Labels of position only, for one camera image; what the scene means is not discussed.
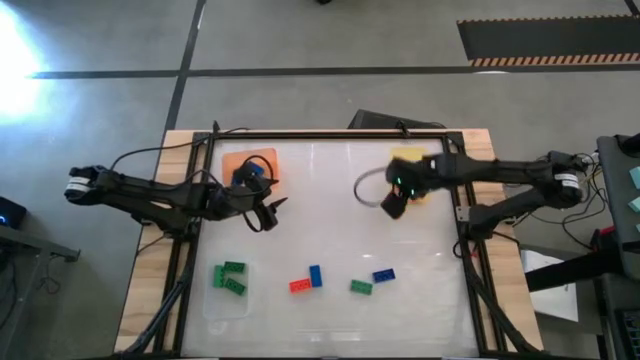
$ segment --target wooden table frame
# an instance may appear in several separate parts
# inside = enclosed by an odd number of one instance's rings
[[[461,135],[460,137],[464,141],[463,149],[467,155],[479,160],[491,160],[495,158],[489,132],[486,129],[415,130],[412,132],[416,134],[457,133]],[[189,143],[193,141],[195,133],[197,133],[197,131],[170,131],[165,137],[164,146],[169,147]],[[395,136],[398,136],[397,131],[389,130],[246,131],[243,132],[241,136],[247,136],[248,139],[250,136],[257,134],[287,134],[287,136],[301,138],[304,134],[309,133],[326,134],[327,136],[329,134],[340,133],[344,134],[345,139],[360,135],[364,136],[365,134],[380,134],[381,136],[395,134]],[[190,156],[192,157],[192,169],[190,170],[194,170],[194,165],[198,169],[202,168],[205,161],[204,154],[201,152],[199,155],[194,156],[191,148],[191,146],[185,146],[163,150],[160,154],[155,177],[156,181],[168,184],[184,181]],[[478,203],[493,204],[505,198],[500,184],[474,183],[472,186],[469,186],[469,188],[471,188],[472,193],[475,194]],[[461,193],[460,201],[462,204],[468,204],[469,202],[464,194],[464,192]],[[507,235],[513,235],[512,229],[508,226],[501,225],[497,230]],[[145,227],[140,237],[139,247],[150,243],[161,235],[160,230],[155,225]],[[168,274],[171,273],[171,271],[168,271],[171,254],[173,252],[175,255],[176,250],[179,251],[180,256],[177,260],[174,259],[173,275],[171,279],[168,279]],[[166,295],[166,286],[177,278],[176,273],[178,271],[176,270],[183,268],[188,251],[188,242],[180,243],[163,240],[149,247],[138,256],[133,266],[127,299],[114,346],[115,351],[126,349],[145,329],[158,310],[163,296]],[[493,282],[495,296],[497,297],[500,307],[527,341],[536,348],[542,349],[542,341],[517,245],[511,241],[496,237],[487,241],[485,244],[481,244],[479,253],[481,255],[480,257],[484,254],[488,262],[481,263],[478,259],[475,259],[474,264],[478,272],[483,275],[485,281],[489,280]],[[487,349],[513,350],[508,340],[506,346],[504,343],[500,346],[501,342],[504,341],[501,339],[502,336],[499,335],[500,332],[494,331],[494,323],[482,301],[478,299],[476,299],[476,301],[480,303],[481,323],[484,328],[481,332],[485,334]],[[168,319],[168,326],[166,327],[168,331],[162,333],[164,338],[162,346],[155,344],[155,347],[152,347],[152,345],[150,345],[147,347],[147,351],[162,351],[176,345],[173,343],[173,340],[179,312],[180,305],[176,303]]]

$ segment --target lego brick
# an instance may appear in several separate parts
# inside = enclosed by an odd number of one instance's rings
[[[640,197],[629,203],[629,206],[633,209],[633,211],[640,213]]]
[[[633,184],[636,186],[636,189],[640,189],[640,166],[629,170],[629,174],[631,175],[631,180],[633,180]]]
[[[311,280],[309,278],[289,283],[289,291],[292,294],[311,289]]]
[[[383,281],[389,281],[396,278],[396,274],[393,272],[393,269],[387,269],[382,271],[376,271],[373,273],[373,282],[379,283]]]
[[[246,290],[246,286],[240,284],[239,282],[229,278],[227,282],[224,283],[224,287],[236,293],[236,295],[242,296],[244,291]]]
[[[233,261],[225,261],[224,262],[224,271],[225,272],[235,272],[235,273],[244,273],[244,263],[233,262]]]
[[[213,268],[213,287],[224,287],[224,266],[216,265]]]
[[[322,287],[322,275],[320,274],[320,265],[309,266],[309,273],[311,274],[311,286]]]
[[[364,281],[351,280],[351,291],[371,295],[371,292],[373,291],[373,284],[369,284]]]

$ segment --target yellow block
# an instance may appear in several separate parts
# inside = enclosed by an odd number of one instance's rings
[[[424,155],[428,155],[427,149],[415,146],[404,146],[391,149],[391,158],[400,158],[407,161],[420,161]],[[424,204],[427,202],[429,195],[422,199],[409,200],[409,204]]]

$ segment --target toy brick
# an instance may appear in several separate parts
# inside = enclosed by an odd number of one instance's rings
[[[371,295],[371,292],[373,291],[373,284],[369,284],[364,281],[351,280],[351,291]]]
[[[244,291],[247,288],[246,286],[240,284],[239,282],[231,278],[227,279],[227,282],[224,283],[224,287],[233,291],[234,293],[236,293],[236,295],[239,295],[239,296],[242,296],[242,294],[244,294]]]
[[[224,266],[216,265],[213,270],[213,287],[224,287]]]
[[[225,272],[234,272],[234,273],[244,273],[244,263],[233,262],[233,261],[225,261],[224,262],[224,271]]]
[[[289,283],[289,291],[292,294],[311,289],[311,280],[309,278],[292,281]]]
[[[373,282],[379,283],[383,281],[389,281],[396,278],[396,274],[393,272],[393,269],[387,269],[382,271],[376,271],[373,273]]]
[[[322,287],[322,275],[320,274],[320,265],[309,266],[309,273],[311,274],[311,286]]]

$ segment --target white paper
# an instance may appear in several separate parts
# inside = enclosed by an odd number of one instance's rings
[[[430,194],[400,220],[354,198],[355,179],[388,164],[399,146],[442,151],[436,140],[216,141],[218,178],[224,153],[275,148],[281,182],[267,203],[289,200],[270,232],[251,232],[242,217],[203,224],[182,355],[477,356],[462,263],[451,250],[457,240],[451,194]],[[380,200],[389,190],[379,174],[362,183],[360,194]],[[246,315],[239,307],[225,318],[215,307],[229,304],[205,300],[212,259],[248,263]],[[289,282],[309,277],[315,264],[323,287],[290,294]],[[352,279],[372,283],[372,272],[388,268],[396,280],[375,284],[371,296],[349,291]]]
[[[531,250],[522,250],[520,254],[525,272],[563,262],[560,259]],[[533,292],[531,293],[531,301],[534,310],[539,313],[578,322],[575,283]]]

